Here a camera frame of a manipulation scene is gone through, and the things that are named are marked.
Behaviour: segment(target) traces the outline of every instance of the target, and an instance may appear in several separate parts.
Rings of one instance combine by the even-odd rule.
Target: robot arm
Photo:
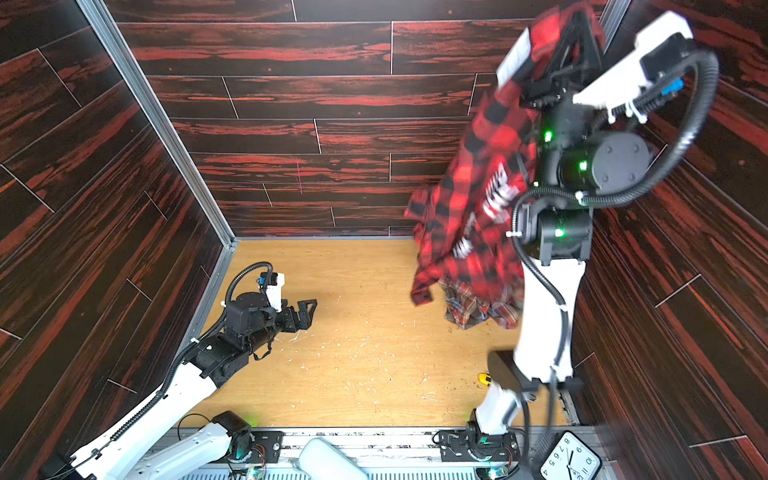
[[[259,292],[240,294],[235,286],[247,273],[266,268]],[[250,455],[250,425],[232,412],[214,417],[196,435],[142,458],[146,451],[200,401],[220,388],[251,356],[261,360],[271,351],[277,333],[295,333],[312,326],[316,300],[298,302],[298,312],[280,298],[282,273],[267,262],[255,263],[230,284],[218,321],[193,339],[171,364],[163,384],[94,441],[71,458],[53,457],[41,468],[45,480],[176,479],[200,465],[227,455],[232,462]],[[261,358],[253,352],[267,344]]]
[[[544,77],[524,88],[527,105],[541,110],[541,132],[536,178],[516,199],[507,234],[525,272],[523,325],[515,350],[488,356],[494,382],[468,424],[470,452],[474,447],[477,454],[502,440],[516,415],[525,412],[526,398],[542,384],[550,387],[551,423],[557,385],[568,388],[573,381],[571,327],[594,208],[624,206],[662,181],[698,134],[717,88],[717,57],[691,41],[685,19],[673,12],[638,33],[635,50],[593,81],[588,77],[601,73],[601,54],[594,42],[583,41],[591,36],[589,23],[577,15],[571,21],[569,31],[580,28],[575,37],[582,42],[561,39]],[[589,35],[583,35],[585,29]],[[580,63],[564,65],[576,48]],[[592,55],[582,55],[590,50]],[[646,113],[682,87],[687,70],[696,72],[689,111],[677,142],[653,165],[639,136],[601,131],[625,111],[644,122]],[[527,454],[522,462],[530,462]]]

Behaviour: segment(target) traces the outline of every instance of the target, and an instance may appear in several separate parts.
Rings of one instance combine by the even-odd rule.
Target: wooden floor
[[[318,300],[314,323],[278,335],[269,357],[251,360],[194,412],[210,418],[233,410],[262,426],[463,425],[485,396],[478,374],[488,351],[513,347],[519,329],[493,322],[456,328],[444,319],[439,288],[435,302],[414,307],[415,256],[411,240],[242,242],[206,327],[219,316],[230,280],[261,260],[285,273],[283,298],[291,305]],[[243,278],[234,296],[255,291],[257,277]],[[531,404],[535,425],[546,423],[547,398],[542,390]],[[559,408],[557,422],[565,424]],[[200,424],[199,417],[184,424]]]

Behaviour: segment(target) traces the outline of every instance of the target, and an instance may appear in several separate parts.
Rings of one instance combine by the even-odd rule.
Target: analog clock
[[[539,469],[545,480],[593,480],[600,457],[571,432],[563,433]]]

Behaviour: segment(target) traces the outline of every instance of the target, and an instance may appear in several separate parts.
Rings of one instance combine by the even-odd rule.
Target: plaid shirt
[[[478,298],[469,285],[461,282],[438,280],[445,292],[445,302],[448,309],[445,319],[455,323],[461,329],[468,329],[483,323],[489,318],[506,329],[513,329],[520,319],[523,282],[519,279],[516,285],[504,285],[502,296],[498,300],[483,300]]]
[[[432,301],[429,287],[440,279],[463,283],[487,301],[500,299],[505,286],[521,282],[522,265],[505,235],[510,229],[508,205],[527,188],[526,177],[533,176],[536,143],[531,133],[538,119],[537,111],[520,107],[521,83],[541,75],[561,32],[579,10],[587,12],[598,42],[603,42],[602,27],[587,2],[539,15],[529,27],[529,58],[492,97],[483,98],[440,183],[411,196],[406,218],[419,222],[414,229],[419,244],[414,304]],[[514,303],[521,305],[522,289],[513,290],[519,296]]]

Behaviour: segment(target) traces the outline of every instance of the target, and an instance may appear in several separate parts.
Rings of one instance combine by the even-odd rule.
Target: dark wood panel wall
[[[107,0],[234,233],[411,233],[528,20],[560,0]],[[595,2],[603,8],[604,1]]]
[[[627,480],[768,478],[766,6],[634,0],[612,48],[631,49],[668,9],[717,51],[718,95],[667,180],[596,216],[575,313],[588,383],[576,403]],[[657,150],[677,137],[689,95],[641,128]]]
[[[160,384],[221,243],[74,0],[0,17],[0,478],[31,480]]]

